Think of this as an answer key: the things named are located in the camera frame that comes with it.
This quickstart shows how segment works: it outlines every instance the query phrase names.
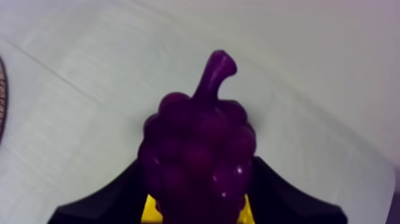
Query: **brown object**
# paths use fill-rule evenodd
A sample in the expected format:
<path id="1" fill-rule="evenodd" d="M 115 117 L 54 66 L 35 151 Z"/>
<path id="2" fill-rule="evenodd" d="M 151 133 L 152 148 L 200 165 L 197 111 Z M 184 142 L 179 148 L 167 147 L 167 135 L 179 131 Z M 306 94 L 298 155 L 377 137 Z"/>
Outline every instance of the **brown object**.
<path id="1" fill-rule="evenodd" d="M 0 143 L 5 128 L 8 107 L 8 84 L 3 60 L 0 58 Z"/>

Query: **grape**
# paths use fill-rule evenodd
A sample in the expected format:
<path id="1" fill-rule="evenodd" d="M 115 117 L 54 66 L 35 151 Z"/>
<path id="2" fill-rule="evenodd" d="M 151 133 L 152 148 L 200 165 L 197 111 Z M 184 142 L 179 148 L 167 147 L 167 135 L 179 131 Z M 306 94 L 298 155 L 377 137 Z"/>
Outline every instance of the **grape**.
<path id="1" fill-rule="evenodd" d="M 160 111 L 160 116 L 171 130 L 186 132 L 194 122 L 194 107 L 190 100 L 183 99 Z"/>
<path id="2" fill-rule="evenodd" d="M 138 160 L 163 224 L 236 224 L 252 174 L 255 131 L 235 100 L 218 99 L 237 71 L 224 51 L 207 62 L 189 97 L 167 94 L 144 126 Z"/>
<path id="3" fill-rule="evenodd" d="M 211 144 L 218 145 L 223 142 L 229 132 L 229 120 L 219 111 L 200 112 L 194 133 L 197 138 Z"/>
<path id="4" fill-rule="evenodd" d="M 164 162 L 172 162 L 179 155 L 181 140 L 173 136 L 165 136 L 158 146 L 158 156 Z"/>
<path id="5" fill-rule="evenodd" d="M 164 166 L 161 178 L 162 187 L 172 198 L 184 199 L 190 194 L 188 177 L 179 166 Z"/>
<path id="6" fill-rule="evenodd" d="M 153 114 L 151 117 L 149 117 L 146 120 L 143 129 L 145 133 L 145 138 L 151 141 L 159 140 L 165 132 L 164 125 L 158 114 Z"/>
<path id="7" fill-rule="evenodd" d="M 255 136 L 247 127 L 238 128 L 227 141 L 224 152 L 235 163 L 249 160 L 255 152 Z"/>
<path id="8" fill-rule="evenodd" d="M 137 157 L 146 171 L 157 172 L 160 170 L 160 160 L 155 153 L 155 149 L 146 142 L 140 146 Z"/>
<path id="9" fill-rule="evenodd" d="M 230 121 L 237 125 L 244 125 L 247 122 L 245 109 L 235 100 L 221 100 L 218 108 L 226 114 Z"/>
<path id="10" fill-rule="evenodd" d="M 186 94 L 181 92 L 172 92 L 161 100 L 160 106 L 158 107 L 158 111 L 162 111 L 166 106 L 170 105 L 173 102 L 180 101 L 182 99 L 189 99 Z"/>
<path id="11" fill-rule="evenodd" d="M 196 178 L 208 174 L 215 163 L 211 150 L 197 142 L 190 142 L 184 147 L 182 162 Z"/>
<path id="12" fill-rule="evenodd" d="M 145 185 L 149 194 L 152 195 L 156 200 L 161 198 L 163 188 L 157 174 L 146 173 Z"/>

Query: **white background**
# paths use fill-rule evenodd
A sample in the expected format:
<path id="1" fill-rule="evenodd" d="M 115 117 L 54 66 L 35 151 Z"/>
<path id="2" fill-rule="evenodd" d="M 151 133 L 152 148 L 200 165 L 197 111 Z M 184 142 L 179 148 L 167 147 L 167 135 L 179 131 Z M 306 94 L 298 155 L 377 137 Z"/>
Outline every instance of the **white background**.
<path id="1" fill-rule="evenodd" d="M 141 125 L 160 98 L 191 93 L 217 48 L 237 61 L 239 73 L 221 96 L 247 108 L 258 155 L 301 190 L 342 206 L 350 224 L 384 223 L 395 175 L 368 142 L 385 148 L 383 135 L 370 138 L 372 127 L 397 104 L 369 121 L 371 110 L 387 108 L 376 100 L 386 95 L 369 88 L 378 95 L 354 106 L 364 95 L 349 90 L 356 83 L 361 92 L 367 83 L 394 86 L 388 76 L 383 84 L 372 76 L 394 71 L 391 48 L 365 40 L 383 33 L 390 44 L 394 36 L 383 31 L 396 29 L 371 17 L 365 27 L 382 32 L 368 30 L 364 17 L 349 18 L 357 7 L 336 2 L 0 0 L 0 55 L 10 80 L 0 223 L 46 223 L 56 206 L 115 178 L 135 159 Z M 355 27 L 367 30 L 364 42 L 353 37 Z M 370 46 L 380 55 L 368 54 Z"/>

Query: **purple grape cluster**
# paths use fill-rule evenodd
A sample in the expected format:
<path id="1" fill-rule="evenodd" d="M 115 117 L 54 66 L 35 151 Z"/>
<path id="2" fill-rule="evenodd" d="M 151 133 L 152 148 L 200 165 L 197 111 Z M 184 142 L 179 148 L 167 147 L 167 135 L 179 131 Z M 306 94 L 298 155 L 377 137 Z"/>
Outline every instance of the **purple grape cluster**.
<path id="1" fill-rule="evenodd" d="M 166 95 L 144 124 L 138 160 L 164 224 L 238 221 L 256 140 L 245 109 L 218 99 L 236 71 L 229 55 L 213 52 L 193 97 Z"/>

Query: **black holder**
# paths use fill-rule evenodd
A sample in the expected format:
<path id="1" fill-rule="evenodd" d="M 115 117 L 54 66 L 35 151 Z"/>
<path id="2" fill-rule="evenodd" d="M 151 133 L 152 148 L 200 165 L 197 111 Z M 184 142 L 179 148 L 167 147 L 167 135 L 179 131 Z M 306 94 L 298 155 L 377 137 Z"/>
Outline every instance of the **black holder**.
<path id="1" fill-rule="evenodd" d="M 261 158 L 255 157 L 253 163 L 248 197 L 256 224 L 347 223 L 340 207 L 296 189 Z M 49 224 L 140 224 L 148 195 L 141 180 L 135 161 L 105 188 L 57 208 Z"/>

